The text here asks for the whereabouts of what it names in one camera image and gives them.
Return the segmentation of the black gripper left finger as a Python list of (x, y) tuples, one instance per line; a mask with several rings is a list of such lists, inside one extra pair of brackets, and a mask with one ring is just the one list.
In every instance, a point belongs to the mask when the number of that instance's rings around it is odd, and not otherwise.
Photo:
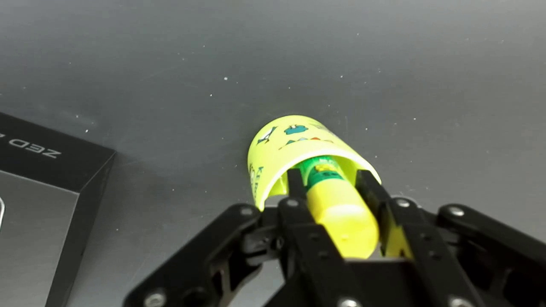
[(122, 307), (226, 307), (262, 268), (277, 261), (284, 284), (269, 307), (337, 307), (342, 261), (305, 208), (303, 174), (288, 171), (288, 195), (259, 212), (236, 203), (143, 278)]

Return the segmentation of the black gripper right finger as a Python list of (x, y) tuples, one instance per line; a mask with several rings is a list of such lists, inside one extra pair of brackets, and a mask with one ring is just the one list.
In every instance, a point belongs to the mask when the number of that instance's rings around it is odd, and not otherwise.
[(385, 258), (410, 268), (429, 307), (546, 307), (546, 244), (460, 203), (434, 214), (393, 198), (370, 171), (356, 191)]

